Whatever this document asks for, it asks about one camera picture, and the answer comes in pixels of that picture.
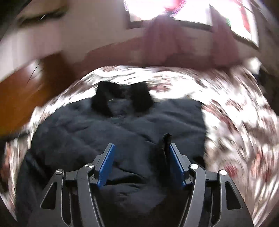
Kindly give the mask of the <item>pink curtain right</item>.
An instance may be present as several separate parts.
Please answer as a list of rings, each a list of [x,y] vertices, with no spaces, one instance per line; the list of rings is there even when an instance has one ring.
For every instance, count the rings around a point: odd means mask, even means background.
[[[210,6],[212,18],[211,58],[216,67],[228,67],[241,61],[237,42],[226,19]]]

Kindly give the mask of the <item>floral satin bedspread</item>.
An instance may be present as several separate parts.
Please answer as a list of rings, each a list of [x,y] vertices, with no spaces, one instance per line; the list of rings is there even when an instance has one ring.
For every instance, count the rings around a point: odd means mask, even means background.
[[[99,82],[123,85],[146,81],[155,100],[188,97],[203,103],[206,125],[205,163],[209,171],[225,169],[239,189],[255,226],[272,220],[278,204],[278,116],[255,77],[243,66],[228,72],[175,67],[105,66],[87,73],[42,107],[4,148],[9,164],[8,190],[1,199],[15,215],[19,167],[39,126],[58,108],[90,98]]]

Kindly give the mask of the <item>pink curtain left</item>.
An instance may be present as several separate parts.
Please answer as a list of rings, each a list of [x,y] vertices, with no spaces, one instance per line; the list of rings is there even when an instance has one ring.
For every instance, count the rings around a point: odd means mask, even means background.
[[[174,55],[193,54],[193,42],[181,24],[162,14],[153,18],[142,38],[142,60],[147,65],[162,65]]]

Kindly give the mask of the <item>brown wooden headboard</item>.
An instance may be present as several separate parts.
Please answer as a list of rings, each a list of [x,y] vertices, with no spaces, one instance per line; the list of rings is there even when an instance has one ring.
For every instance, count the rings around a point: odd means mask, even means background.
[[[17,132],[35,107],[43,106],[76,80],[62,53],[28,62],[1,82],[1,135]]]

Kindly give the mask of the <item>dark wall shelf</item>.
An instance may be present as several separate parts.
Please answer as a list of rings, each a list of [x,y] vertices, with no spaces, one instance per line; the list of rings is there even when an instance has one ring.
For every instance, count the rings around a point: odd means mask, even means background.
[[[45,22],[50,19],[60,19],[61,17],[63,17],[66,14],[67,11],[68,11],[68,9],[66,7],[61,7],[53,12],[43,13],[43,14],[37,15],[37,16],[20,17],[17,20],[17,25],[19,27],[24,27],[24,26],[28,26],[28,25],[42,23],[42,22]]]

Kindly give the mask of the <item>window with dark frame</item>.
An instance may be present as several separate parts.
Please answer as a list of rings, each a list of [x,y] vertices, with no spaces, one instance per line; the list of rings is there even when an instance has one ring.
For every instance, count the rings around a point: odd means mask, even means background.
[[[226,19],[234,35],[254,48],[259,47],[256,20],[250,1],[124,1],[131,28],[161,14],[181,21],[184,26],[210,30],[213,26],[210,8]]]

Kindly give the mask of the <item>large black garment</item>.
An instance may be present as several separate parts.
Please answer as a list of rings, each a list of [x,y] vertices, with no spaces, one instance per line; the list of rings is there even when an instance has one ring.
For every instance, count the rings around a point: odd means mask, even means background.
[[[175,226],[185,193],[171,190],[163,137],[203,164],[206,127],[198,101],[154,102],[144,82],[100,82],[96,94],[61,107],[40,124],[17,178],[16,216],[26,226],[57,169],[78,170],[109,143],[116,147],[112,171],[101,189],[108,226]]]

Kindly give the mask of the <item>pink curtain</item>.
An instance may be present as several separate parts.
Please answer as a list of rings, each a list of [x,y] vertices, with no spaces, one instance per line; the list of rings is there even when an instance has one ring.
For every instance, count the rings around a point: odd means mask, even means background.
[[[142,60],[147,65],[162,65],[174,55],[193,54],[193,42],[181,24],[162,14],[153,18],[142,38]]]
[[[210,6],[212,18],[211,58],[216,67],[228,67],[241,61],[237,42],[226,19]]]

